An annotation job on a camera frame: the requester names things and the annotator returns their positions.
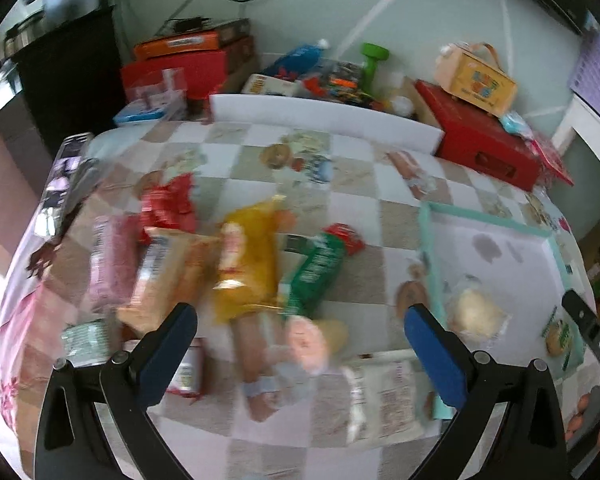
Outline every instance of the orange snack package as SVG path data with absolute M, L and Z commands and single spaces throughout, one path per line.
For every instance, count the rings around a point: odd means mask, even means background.
M 156 330 L 179 302 L 195 305 L 218 259 L 219 239 L 157 227 L 146 228 L 151 244 L 138 271 L 124 322 L 145 334 Z
M 222 222 L 219 281 L 214 287 L 218 322 L 276 306 L 278 291 L 276 231 L 288 216 L 283 197 L 238 209 Z

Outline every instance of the pink snack package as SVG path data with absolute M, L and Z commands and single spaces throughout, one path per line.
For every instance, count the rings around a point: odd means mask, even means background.
M 89 295 L 93 306 L 128 303 L 138 273 L 139 216 L 101 216 L 93 225 Z

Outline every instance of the green snack package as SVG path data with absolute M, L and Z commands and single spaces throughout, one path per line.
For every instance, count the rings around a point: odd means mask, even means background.
M 330 233 L 321 233 L 312 242 L 306 259 L 287 284 L 288 295 L 281 305 L 284 316 L 313 317 L 347 254 L 344 240 Z

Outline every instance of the light green wall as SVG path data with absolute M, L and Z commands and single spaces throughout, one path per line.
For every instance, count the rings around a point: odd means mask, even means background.
M 116 16 L 123 19 L 130 42 L 136 43 L 150 37 L 183 1 L 120 0 Z M 258 50 L 283 53 L 320 38 L 337 47 L 378 1 L 258 0 L 245 10 L 253 23 Z M 509 42 L 503 3 L 510 22 Z M 238 4 L 226 0 L 195 0 L 182 15 L 235 18 L 238 10 Z M 512 71 L 518 82 L 515 106 L 521 114 L 568 104 L 568 79 L 580 47 L 578 36 L 531 0 L 395 0 L 371 21 L 342 59 L 362 61 L 358 53 L 362 41 L 390 49 L 392 56 L 385 72 L 429 80 L 442 45 L 487 41 L 496 47 L 504 68 Z M 561 118 L 559 110 L 529 122 L 550 136 Z M 552 192 L 576 233 L 586 232 L 600 219 L 600 164 L 587 150 L 582 142 L 576 142 L 566 157 L 576 187 L 568 190 L 557 186 Z

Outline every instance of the tablecloth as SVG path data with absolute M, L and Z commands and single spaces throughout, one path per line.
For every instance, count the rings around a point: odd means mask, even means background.
M 93 220 L 103 214 L 137 212 L 136 193 L 143 176 L 182 153 L 197 161 L 196 211 L 202 232 L 211 232 L 229 211 L 277 192 L 289 198 L 298 218 L 297 234 L 316 234 L 332 222 L 345 222 L 359 231 L 367 247 L 346 260 L 319 307 L 320 314 L 348 326 L 349 343 L 340 359 L 407 348 L 393 304 L 398 286 L 413 278 L 413 264 L 420 262 L 420 200 L 389 160 L 387 153 L 392 150 L 373 139 L 237 123 L 159 123 L 129 146 L 88 199 L 43 280 L 43 300 L 27 332 L 22 366 L 11 392 L 25 471 L 31 471 L 46 380 L 53 361 L 62 355 L 59 335 L 67 324 L 94 316 L 86 294 Z M 418 198 L 554 228 L 565 263 L 575 274 L 584 273 L 568 226 L 559 221 L 559 211 L 546 197 L 530 202 L 523 191 L 475 171 L 423 153 L 406 155 L 426 178 L 425 191 L 416 193 Z M 590 297 L 586 277 L 576 281 L 576 290 Z M 212 322 L 206 302 L 198 306 L 198 315 L 198 336 L 206 337 L 214 371 L 210 393 L 193 404 L 167 394 L 149 410 L 163 439 L 196 480 L 239 479 L 249 472 L 313 480 L 407 478 L 437 440 L 440 424 L 432 422 L 424 437 L 412 442 L 364 451 L 347 449 L 349 391 L 335 371 L 315 380 L 308 399 L 283 408 L 265 422 L 253 422 L 238 387 L 228 328 Z M 589 357 L 577 373 L 557 383 L 565 416 L 599 376 Z M 106 409 L 100 413 L 124 471 L 137 475 Z M 484 443 L 493 439 L 497 427 L 496 414 Z M 478 446 L 467 475 L 477 470 L 487 451 L 487 445 Z

